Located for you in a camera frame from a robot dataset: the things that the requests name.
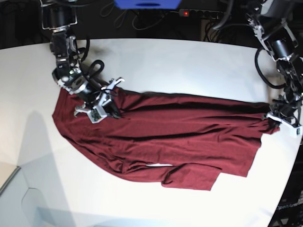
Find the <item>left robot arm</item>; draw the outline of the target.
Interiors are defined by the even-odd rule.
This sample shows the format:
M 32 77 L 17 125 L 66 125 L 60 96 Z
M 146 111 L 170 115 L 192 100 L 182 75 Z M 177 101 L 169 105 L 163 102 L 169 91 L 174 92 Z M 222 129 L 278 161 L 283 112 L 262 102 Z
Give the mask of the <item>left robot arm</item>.
M 264 116 L 278 124 L 295 130 L 302 129 L 300 113 L 303 101 L 303 61 L 298 53 L 298 41 L 287 20 L 301 4 L 300 0 L 246 0 L 243 9 L 247 26 L 261 44 L 254 62 L 261 79 L 272 89 L 282 89 L 284 94 L 274 99 L 270 111 Z M 276 63 L 277 71 L 284 77 L 281 85 L 273 85 L 263 75 L 258 65 L 259 53 L 266 51 Z

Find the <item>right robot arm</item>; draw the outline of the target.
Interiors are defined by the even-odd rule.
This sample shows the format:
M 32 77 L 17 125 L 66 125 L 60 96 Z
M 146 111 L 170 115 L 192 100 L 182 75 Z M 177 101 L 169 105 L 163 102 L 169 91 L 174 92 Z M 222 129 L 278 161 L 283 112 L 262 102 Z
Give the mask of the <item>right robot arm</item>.
M 93 79 L 103 71 L 103 61 L 95 60 L 87 70 L 82 68 L 90 40 L 86 40 L 84 48 L 79 48 L 71 29 L 78 23 L 76 8 L 81 5 L 75 0 L 42 0 L 40 4 L 42 28 L 52 31 L 50 50 L 56 61 L 53 79 L 69 94 L 83 101 L 82 105 L 75 107 L 74 115 L 86 114 L 92 123 L 99 123 L 107 117 L 119 119 L 121 113 L 114 102 L 117 95 L 114 89 L 124 79 L 112 79 L 109 84 L 100 86 Z

